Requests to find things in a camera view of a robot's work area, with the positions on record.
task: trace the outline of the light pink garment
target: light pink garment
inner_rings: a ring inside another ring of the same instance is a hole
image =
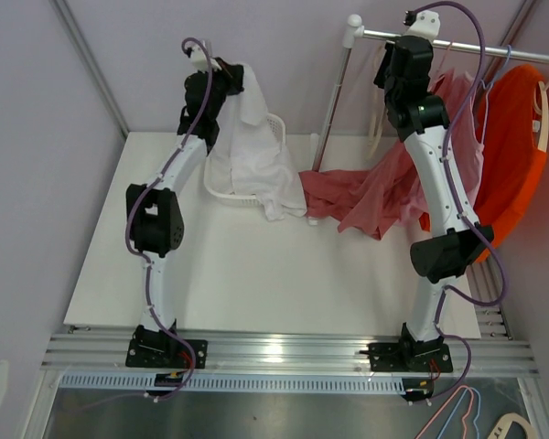
[[[451,117],[470,85],[469,75],[454,79],[453,70],[437,81],[436,94],[446,102]],[[455,127],[452,142],[464,189],[473,204],[481,178],[483,146],[476,141],[469,108]],[[370,171],[305,171],[300,177],[306,194],[307,215],[331,216],[340,221],[339,231],[355,227],[379,240],[395,222],[407,224],[427,212],[413,160],[400,142]]]

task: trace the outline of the white wall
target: white wall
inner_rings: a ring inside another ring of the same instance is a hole
[[[1,0],[0,439],[15,437],[122,144],[48,0]]]
[[[366,27],[404,31],[404,11],[428,0],[69,0],[115,99],[133,131],[175,131],[183,80],[192,72],[181,54],[184,37],[206,37],[216,56],[249,63],[269,110],[290,134],[319,132],[350,14]],[[522,0],[461,0],[497,44]],[[439,8],[440,38],[476,42],[462,14]],[[367,132],[369,96],[378,42],[360,41],[352,54],[339,103],[337,131]],[[476,58],[452,54],[461,69]]]
[[[518,48],[549,53],[549,0],[542,2]],[[549,67],[536,66],[549,77]],[[549,396],[549,146],[544,174],[517,229],[501,245],[511,279],[504,309],[516,337],[528,339]]]

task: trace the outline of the purple cable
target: purple cable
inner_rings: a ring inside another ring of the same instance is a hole
[[[181,151],[183,150],[183,146],[185,146],[185,144],[187,143],[187,140],[191,136],[191,133],[193,133],[193,130],[197,126],[197,124],[199,122],[199,119],[201,118],[201,115],[203,114],[203,112],[205,110],[205,107],[208,104],[208,100],[210,99],[211,83],[213,81],[213,70],[212,70],[212,66],[211,66],[210,53],[205,49],[205,47],[203,46],[203,44],[199,40],[197,40],[193,37],[187,37],[181,42],[181,50],[183,50],[183,53],[187,54],[187,44],[188,43],[193,43],[193,44],[198,45],[199,48],[201,48],[201,51],[203,52],[203,55],[205,55],[205,59],[208,61],[208,83],[206,85],[205,94],[203,96],[203,101],[201,102],[201,106],[199,107],[199,111],[198,111],[197,115],[195,116],[195,119],[193,119],[193,122],[189,126],[189,129],[187,130],[187,132],[185,133],[185,136],[183,137],[183,140],[181,141],[181,145],[180,145],[181,147],[178,148],[175,151],[175,153],[173,153],[171,155],[171,157],[169,157],[169,159],[167,160],[167,162],[165,163],[165,165],[161,169],[161,173],[160,173],[161,176],[155,178],[155,180],[136,199],[135,204],[133,205],[132,209],[130,210],[130,213],[128,214],[128,220],[126,222],[126,229],[124,231],[124,243],[126,244],[126,249],[128,249],[128,251],[130,253],[132,253],[133,255],[140,256],[141,258],[143,258],[145,260],[146,264],[148,265],[146,267],[145,296],[146,296],[146,305],[149,306],[150,316],[153,317],[153,320],[155,320],[155,323],[158,326],[158,328],[162,332],[167,334],[169,337],[175,339],[178,343],[183,345],[189,351],[189,354],[190,354],[190,357],[191,357],[191,365],[189,367],[189,374],[187,375],[187,377],[185,377],[185,379],[183,379],[178,384],[178,386],[174,390],[172,390],[170,393],[167,393],[166,395],[163,395],[163,396],[155,397],[155,402],[170,400],[171,398],[173,398],[177,394],[178,391],[180,391],[183,387],[185,387],[187,385],[189,380],[191,380],[191,376],[193,375],[193,371],[195,370],[195,357],[196,356],[195,356],[195,351],[193,350],[193,347],[187,342],[187,340],[185,340],[184,338],[178,336],[177,334],[173,334],[158,319],[158,316],[156,315],[156,313],[154,311],[154,304],[152,303],[152,300],[151,300],[151,297],[150,297],[150,273],[152,271],[152,267],[151,267],[152,261],[147,255],[145,255],[144,253],[139,252],[139,251],[137,251],[136,249],[133,248],[133,246],[130,242],[130,229],[132,228],[132,223],[135,220],[136,211],[138,210],[140,204],[143,202],[143,199],[145,199],[146,195],[148,195],[148,193],[150,193],[150,191],[153,190],[156,187],[156,185],[158,185],[162,181],[163,177],[165,176],[165,173],[170,168],[170,166],[173,164],[173,161],[175,161],[175,158],[177,158],[177,156],[181,153]],[[83,410],[88,410],[88,409],[90,409],[92,407],[95,407],[95,406],[98,406],[100,404],[105,404],[106,402],[115,401],[115,400],[125,398],[125,397],[128,397],[128,396],[142,396],[142,395],[143,395],[143,393],[141,393],[141,392],[130,392],[130,393],[122,393],[122,394],[119,394],[119,395],[114,395],[114,396],[111,396],[110,398],[106,398],[104,400],[94,402],[92,404],[88,404],[88,405],[85,405],[83,407],[80,407],[75,412],[81,412]]]
[[[464,101],[462,102],[461,106],[457,110],[456,115],[454,116],[453,120],[451,121],[451,124],[447,128],[446,135],[445,135],[445,138],[444,138],[444,147],[442,148],[443,149],[443,157],[445,158],[445,157],[447,157],[449,140],[451,139],[451,134],[453,133],[453,127],[458,123],[458,121],[461,117],[461,114],[463,113],[466,106],[468,106],[469,103],[471,102],[472,96],[474,96],[474,93],[476,92],[476,89],[478,88],[478,86],[480,84],[480,81],[481,81],[481,78],[482,78],[482,75],[483,75],[482,70],[483,70],[483,67],[484,67],[484,58],[485,58],[485,54],[486,54],[486,42],[485,42],[485,38],[484,38],[484,32],[482,31],[482,27],[479,25],[479,21],[476,18],[476,16],[469,9],[467,9],[465,6],[463,6],[463,5],[461,5],[457,2],[452,2],[452,1],[447,1],[447,0],[440,1],[440,2],[434,2],[430,5],[420,7],[418,9],[416,9],[414,12],[419,13],[419,12],[424,11],[426,9],[430,9],[432,7],[439,7],[439,6],[451,6],[451,7],[455,7],[456,9],[460,10],[461,12],[463,12],[469,18],[469,20],[472,22],[472,24],[474,25],[474,28],[476,28],[476,32],[478,33],[478,40],[479,40],[478,71],[476,73],[476,77],[474,78],[474,82],[472,83],[471,87],[469,88],[468,95],[466,96],[466,99],[464,99]],[[458,192],[456,190],[456,185],[454,183],[454,179],[453,179],[453,176],[451,174],[451,168],[449,167],[449,161],[444,160],[443,162],[444,162],[444,168],[446,170],[447,184],[449,185],[449,189],[450,189],[450,191],[453,195],[454,203],[456,204],[457,213],[458,214],[463,214],[464,208],[461,204],[461,200],[459,199],[459,195],[458,195]],[[445,300],[446,300],[446,290],[451,290],[454,293],[456,293],[456,294],[460,295],[461,297],[463,297],[464,299],[466,299],[467,301],[469,301],[470,303],[472,303],[473,305],[478,305],[478,306],[495,306],[495,305],[498,305],[502,302],[502,300],[504,300],[504,298],[506,297],[506,295],[508,293],[507,274],[506,274],[506,271],[504,269],[504,266],[502,265],[501,258],[498,255],[498,253],[495,251],[494,246],[486,239],[486,237],[482,233],[480,233],[480,231],[476,228],[476,226],[474,226],[474,224],[472,224],[472,222],[466,216],[461,215],[461,219],[469,227],[469,229],[472,230],[472,232],[478,237],[478,239],[486,246],[486,248],[490,251],[490,254],[492,255],[492,257],[494,258],[494,261],[496,261],[497,265],[499,266],[499,269],[501,271],[501,277],[502,277],[502,290],[501,290],[501,295],[498,298],[496,298],[495,300],[493,300],[491,302],[481,302],[480,300],[476,300],[473,297],[463,293],[461,290],[459,290],[458,288],[456,288],[453,285],[444,286],[444,292],[441,294],[441,297],[439,298],[439,303],[437,305],[434,324],[436,326],[437,333],[441,337],[455,339],[455,340],[461,342],[464,345],[464,347],[466,348],[466,351],[468,352],[468,360],[466,362],[466,367],[464,368],[461,376],[454,383],[454,385],[451,386],[449,389],[446,389],[444,391],[441,391],[441,392],[438,392],[438,393],[434,394],[432,396],[432,399],[437,398],[439,396],[443,396],[445,394],[448,394],[452,390],[456,389],[459,386],[459,384],[461,384],[461,382],[468,376],[469,368],[470,368],[471,361],[472,361],[471,347],[470,347],[469,343],[466,341],[466,339],[464,339],[463,337],[460,337],[460,336],[455,336],[453,334],[445,334],[441,330],[441,328],[439,327],[439,320],[441,318],[441,313],[443,311],[443,306],[444,306],[444,303],[445,303]]]

